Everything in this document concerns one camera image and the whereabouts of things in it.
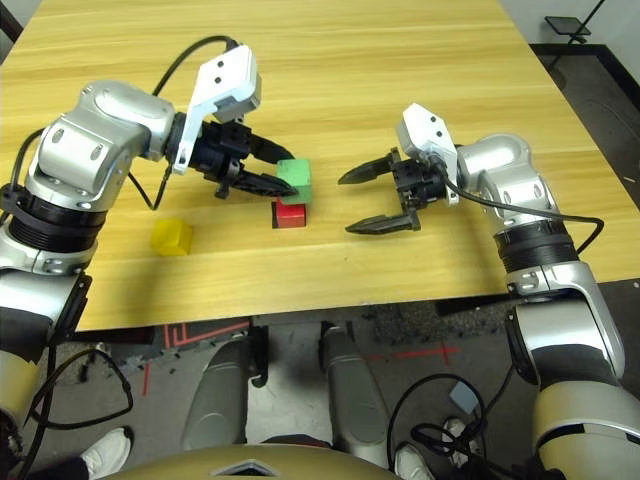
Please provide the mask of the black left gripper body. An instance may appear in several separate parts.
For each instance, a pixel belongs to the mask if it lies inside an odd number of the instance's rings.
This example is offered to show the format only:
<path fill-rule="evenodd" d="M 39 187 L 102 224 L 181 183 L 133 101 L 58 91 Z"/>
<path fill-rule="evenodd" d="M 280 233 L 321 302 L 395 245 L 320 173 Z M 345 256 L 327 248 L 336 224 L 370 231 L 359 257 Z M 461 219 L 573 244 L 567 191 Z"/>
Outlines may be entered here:
<path fill-rule="evenodd" d="M 217 184 L 214 196 L 227 198 L 231 189 L 250 192 L 243 160 L 250 154 L 251 129 L 236 122 L 204 123 L 188 166 Z"/>

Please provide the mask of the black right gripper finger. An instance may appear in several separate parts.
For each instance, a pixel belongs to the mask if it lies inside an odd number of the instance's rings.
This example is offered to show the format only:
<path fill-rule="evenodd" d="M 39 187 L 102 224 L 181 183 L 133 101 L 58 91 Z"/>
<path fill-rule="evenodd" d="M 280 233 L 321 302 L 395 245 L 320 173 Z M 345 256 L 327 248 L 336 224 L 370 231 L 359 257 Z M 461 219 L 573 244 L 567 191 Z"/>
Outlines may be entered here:
<path fill-rule="evenodd" d="M 403 230 L 420 231 L 421 224 L 415 212 L 393 216 L 378 215 L 364 218 L 345 228 L 348 233 L 385 235 Z"/>
<path fill-rule="evenodd" d="M 393 156 L 389 152 L 384 157 L 367 161 L 349 170 L 339 178 L 338 184 L 361 184 L 375 180 L 379 176 L 389 173 L 392 170 L 392 164 Z"/>

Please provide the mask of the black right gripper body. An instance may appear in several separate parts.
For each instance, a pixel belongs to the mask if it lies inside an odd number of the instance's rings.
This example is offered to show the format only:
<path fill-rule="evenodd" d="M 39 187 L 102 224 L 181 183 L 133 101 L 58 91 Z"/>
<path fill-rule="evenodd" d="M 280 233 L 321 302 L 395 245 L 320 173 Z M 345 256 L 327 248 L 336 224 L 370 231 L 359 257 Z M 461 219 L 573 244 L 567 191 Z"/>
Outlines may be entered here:
<path fill-rule="evenodd" d="M 438 170 L 415 159 L 402 160 L 397 148 L 391 149 L 391 174 L 404 211 L 420 210 L 446 198 Z"/>

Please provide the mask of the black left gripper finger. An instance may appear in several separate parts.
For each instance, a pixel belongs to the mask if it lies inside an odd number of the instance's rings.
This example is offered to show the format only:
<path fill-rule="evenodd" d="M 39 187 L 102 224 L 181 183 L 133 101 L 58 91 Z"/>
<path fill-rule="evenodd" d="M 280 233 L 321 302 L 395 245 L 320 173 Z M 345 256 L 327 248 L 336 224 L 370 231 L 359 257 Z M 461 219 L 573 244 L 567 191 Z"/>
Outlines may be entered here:
<path fill-rule="evenodd" d="M 295 156 L 284 146 L 255 133 L 250 135 L 249 145 L 251 155 L 266 163 L 278 163 L 281 160 L 290 160 L 295 158 Z"/>
<path fill-rule="evenodd" d="M 287 181 L 269 174 L 255 174 L 242 170 L 232 181 L 231 187 L 254 195 L 267 197 L 289 197 L 298 190 Z"/>

